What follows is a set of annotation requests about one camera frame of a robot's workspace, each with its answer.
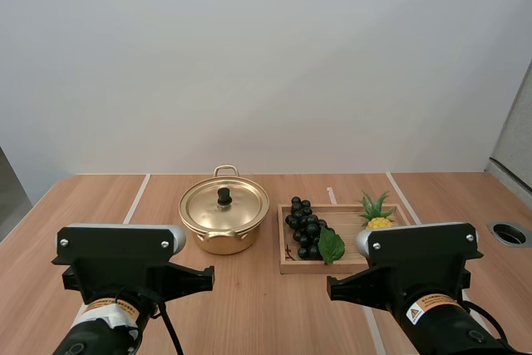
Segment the pineapple leaves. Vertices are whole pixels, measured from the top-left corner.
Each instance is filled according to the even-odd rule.
[[[378,198],[377,200],[377,204],[375,206],[375,208],[377,208],[378,210],[381,210],[382,209],[382,204],[384,203],[384,200],[387,198],[387,197],[390,197],[388,195],[388,192],[384,193],[383,195],[381,195],[381,197]]]
[[[367,214],[370,214],[372,212],[372,208],[367,203],[366,197],[362,197],[362,206],[364,207],[364,210]]]
[[[382,218],[387,218],[388,216],[390,216],[394,212],[396,212],[396,207],[391,207],[387,212],[381,212],[381,217]]]
[[[362,192],[364,196],[362,197],[362,206],[364,207],[364,214],[361,214],[363,218],[372,220],[373,218],[388,218],[396,211],[396,207],[391,207],[388,211],[383,212],[382,206],[384,205],[384,200],[389,197],[388,192],[382,194],[377,201],[375,201],[368,193],[365,191]]]
[[[369,201],[369,204],[373,207],[373,203],[374,203],[373,198],[365,191],[363,191],[362,193],[364,194],[364,198],[366,198],[367,201]]]

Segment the pineapple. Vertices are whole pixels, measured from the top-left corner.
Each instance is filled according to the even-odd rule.
[[[377,201],[373,201],[373,198],[368,193],[363,193],[362,205],[366,213],[360,216],[367,219],[366,229],[391,228],[393,220],[388,217],[395,212],[396,207],[387,212],[382,212],[382,203],[388,197],[388,192],[381,195]]]

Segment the pot lid knob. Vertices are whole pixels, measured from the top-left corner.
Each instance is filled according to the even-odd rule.
[[[229,187],[222,187],[218,189],[218,204],[229,205],[233,202],[233,199],[229,195]]]

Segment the wooden tray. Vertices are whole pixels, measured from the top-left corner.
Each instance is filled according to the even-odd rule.
[[[394,226],[410,224],[399,204],[385,204],[382,209],[386,211],[391,207],[397,208],[392,215]],[[278,207],[281,274],[355,274],[367,269],[367,261],[355,245],[355,238],[365,229],[363,224],[367,221],[360,216],[364,214],[362,205],[313,205],[313,213],[319,219],[325,219],[346,245],[346,253],[331,265],[298,257],[299,244],[292,238],[293,230],[284,222],[290,208],[291,205]]]

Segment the black cable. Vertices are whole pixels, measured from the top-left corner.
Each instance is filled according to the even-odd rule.
[[[461,306],[465,308],[467,312],[470,312],[470,310],[476,311],[479,315],[483,316],[488,320],[488,322],[491,323],[491,325],[495,328],[497,333],[499,334],[500,338],[497,339],[497,341],[503,345],[505,348],[507,348],[509,351],[513,351],[515,355],[526,355],[525,353],[520,353],[519,351],[516,351],[508,344],[508,338],[506,337],[505,331],[503,330],[502,326],[500,326],[499,322],[495,320],[493,316],[491,316],[488,311],[481,308],[475,303],[472,303],[471,301],[462,301]]]
[[[479,307],[475,303],[472,303],[471,301],[464,301],[464,306],[466,306],[468,309],[473,309],[478,314],[482,315],[486,319],[488,319],[488,322],[491,323],[491,325],[497,330],[497,333],[499,334],[500,338],[504,340],[505,342],[508,342],[508,338],[506,337],[505,331],[503,330],[502,326],[500,326],[499,322],[495,320],[493,316],[491,316],[486,310]]]
[[[143,286],[137,286],[137,285],[128,285],[123,286],[120,288],[115,295],[115,303],[118,301],[118,296],[123,291],[131,291],[133,293],[141,294],[150,299],[154,302],[154,304],[159,309],[159,313],[156,315],[150,315],[152,319],[156,319],[159,316],[162,316],[163,321],[165,322],[166,329],[168,330],[168,334],[170,335],[170,338],[172,339],[172,343],[174,344],[175,351],[178,355],[185,355],[183,353],[183,348],[181,347],[180,340],[177,338],[177,333],[174,330],[174,326],[172,325],[172,322],[170,321],[170,317],[168,316],[168,313],[166,312],[166,303],[165,299],[162,298],[158,293],[155,291],[150,290],[149,288],[143,287]],[[139,335],[139,343],[137,345],[137,348],[140,346],[140,343],[142,342],[142,334]]]

